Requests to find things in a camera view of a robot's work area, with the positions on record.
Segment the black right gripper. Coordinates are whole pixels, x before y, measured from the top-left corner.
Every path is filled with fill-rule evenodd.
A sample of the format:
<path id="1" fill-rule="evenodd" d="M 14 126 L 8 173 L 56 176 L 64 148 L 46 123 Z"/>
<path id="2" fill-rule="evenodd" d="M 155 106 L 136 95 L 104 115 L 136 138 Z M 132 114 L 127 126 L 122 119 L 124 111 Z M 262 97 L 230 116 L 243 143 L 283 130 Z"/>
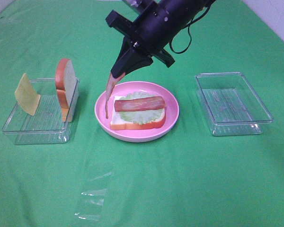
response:
<path id="1" fill-rule="evenodd" d="M 133 22 L 111 11 L 106 17 L 108 26 L 124 35 L 121 50 L 111 69 L 113 78 L 150 66 L 153 56 L 170 67 L 174 59 L 164 47 L 198 11 L 197 0 L 151 1 Z"/>

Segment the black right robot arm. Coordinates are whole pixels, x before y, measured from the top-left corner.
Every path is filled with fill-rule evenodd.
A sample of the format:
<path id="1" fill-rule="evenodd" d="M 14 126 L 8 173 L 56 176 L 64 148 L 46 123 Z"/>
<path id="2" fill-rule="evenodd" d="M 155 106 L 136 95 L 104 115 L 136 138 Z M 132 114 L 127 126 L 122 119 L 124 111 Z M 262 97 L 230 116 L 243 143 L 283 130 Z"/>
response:
<path id="1" fill-rule="evenodd" d="M 106 17 L 109 27 L 124 35 L 123 44 L 111 74 L 114 78 L 153 63 L 156 57 L 167 67 L 174 58 L 164 49 L 180 32 L 195 21 L 203 8 L 209 9 L 212 0 L 127 0 L 125 3 L 137 12 L 130 21 L 111 11 Z"/>

